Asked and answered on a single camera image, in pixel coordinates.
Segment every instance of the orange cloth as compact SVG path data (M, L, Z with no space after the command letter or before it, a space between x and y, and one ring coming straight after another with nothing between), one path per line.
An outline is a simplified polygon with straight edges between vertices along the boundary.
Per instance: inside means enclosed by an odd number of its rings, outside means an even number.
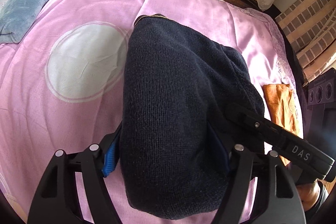
M296 136L300 134L299 120L297 118L293 91L290 85L271 84L262 87L265 101L269 110L271 121ZM289 160L281 157L287 165Z

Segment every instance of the metal bolt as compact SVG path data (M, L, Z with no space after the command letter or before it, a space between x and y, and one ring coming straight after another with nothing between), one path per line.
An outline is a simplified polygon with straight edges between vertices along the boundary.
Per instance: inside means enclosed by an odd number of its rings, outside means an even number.
M274 151L274 150L270 151L269 154L270 154L271 157L273 157L273 158L276 158L277 156L279 156L278 152L276 152L276 151Z
M55 153L55 156L60 157L60 156L63 156L63 154L64 154L63 150L57 150L56 153Z
M244 146L242 146L241 144L236 144L235 145L235 150L237 150L237 151L243 151L244 150Z
M92 144L92 145L90 145L89 149L91 151L97 151L99 149L99 145L98 144Z

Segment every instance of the dark navy knitted garment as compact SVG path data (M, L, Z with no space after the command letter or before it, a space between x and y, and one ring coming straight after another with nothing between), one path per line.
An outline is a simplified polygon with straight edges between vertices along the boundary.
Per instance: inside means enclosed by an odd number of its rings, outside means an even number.
M130 205L181 219L217 209L228 180L207 145L216 132L263 153L263 142L226 120L236 102L264 115L241 54L163 17L143 17L125 65L121 170Z

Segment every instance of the bed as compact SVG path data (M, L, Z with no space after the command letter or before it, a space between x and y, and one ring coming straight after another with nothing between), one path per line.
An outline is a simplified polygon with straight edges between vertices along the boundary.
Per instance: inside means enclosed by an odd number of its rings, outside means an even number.
M284 39L268 15L223 0L49 0L19 44L0 45L0 189L24 221L53 153L82 151L119 125L133 23L157 13L237 49L262 97L263 85L289 84L303 137ZM80 175L77 183L83 215L92 221ZM166 223L129 207L120 166L105 183L123 223Z

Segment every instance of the checkered curtain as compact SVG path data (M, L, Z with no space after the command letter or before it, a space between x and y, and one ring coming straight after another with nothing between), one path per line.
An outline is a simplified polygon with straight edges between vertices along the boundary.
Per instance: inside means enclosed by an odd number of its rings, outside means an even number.
M297 0L276 21L296 52L306 81L336 60L336 0Z

